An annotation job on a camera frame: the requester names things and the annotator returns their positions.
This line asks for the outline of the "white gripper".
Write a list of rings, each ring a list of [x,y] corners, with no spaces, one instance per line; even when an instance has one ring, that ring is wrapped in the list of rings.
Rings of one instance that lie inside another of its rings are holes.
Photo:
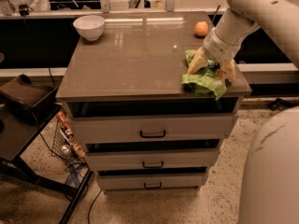
[[[235,80],[235,62],[233,58],[240,50],[241,34],[236,29],[222,30],[212,28],[204,39],[203,47],[187,50],[188,75],[195,74],[204,67],[208,60],[220,63],[216,76],[221,79]]]

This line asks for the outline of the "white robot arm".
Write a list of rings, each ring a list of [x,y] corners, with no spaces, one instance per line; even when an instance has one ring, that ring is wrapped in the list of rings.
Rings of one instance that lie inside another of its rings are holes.
[[[208,61],[225,68],[242,41],[261,27],[299,65],[299,6],[287,0],[226,0],[229,7],[196,51],[188,72]],[[243,172],[238,224],[299,224],[299,107],[256,133]]]

